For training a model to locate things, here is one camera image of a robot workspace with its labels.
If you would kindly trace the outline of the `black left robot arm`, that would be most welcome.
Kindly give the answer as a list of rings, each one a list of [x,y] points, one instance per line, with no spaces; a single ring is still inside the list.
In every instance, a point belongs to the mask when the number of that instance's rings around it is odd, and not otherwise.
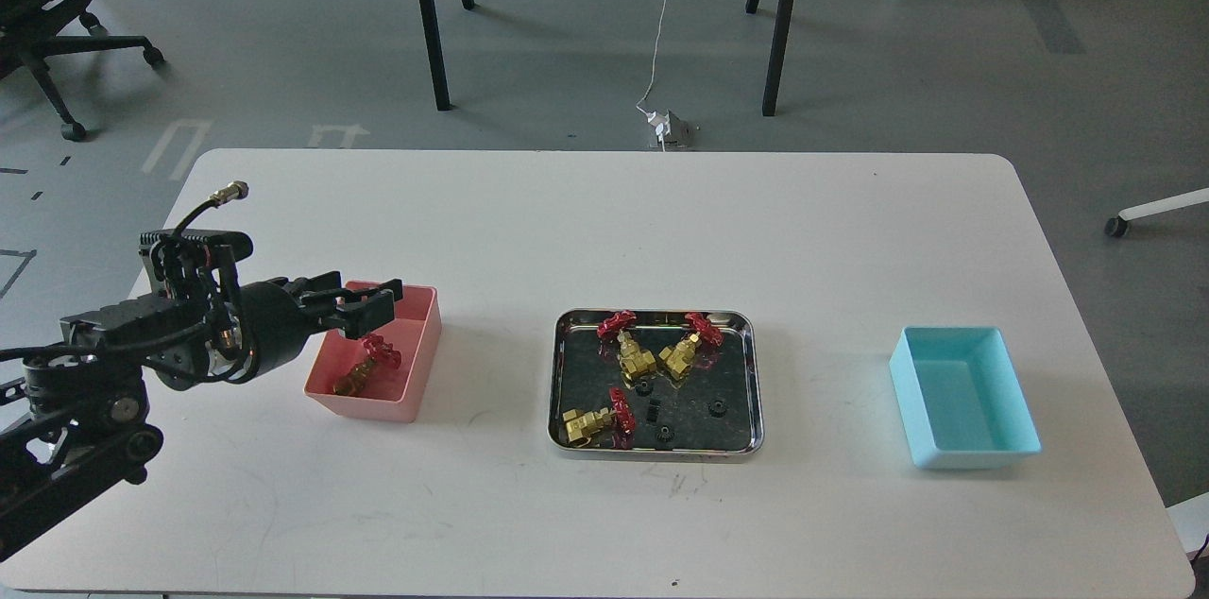
[[[2,402],[25,401],[27,413],[2,432],[2,557],[109,488],[146,479],[164,436],[147,421],[144,372],[173,388],[245,384],[316,334],[376,332],[403,296],[399,280],[349,288],[336,271],[247,286],[203,273],[69,317],[60,342],[4,350],[25,372]]]

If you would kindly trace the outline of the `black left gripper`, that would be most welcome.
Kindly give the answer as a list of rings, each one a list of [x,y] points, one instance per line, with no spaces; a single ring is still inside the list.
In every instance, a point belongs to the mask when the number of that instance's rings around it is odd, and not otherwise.
[[[361,339],[394,319],[394,303],[403,296],[401,280],[357,283],[342,280],[339,271],[242,286],[239,317],[250,353],[230,380],[247,384],[294,361],[316,333]]]

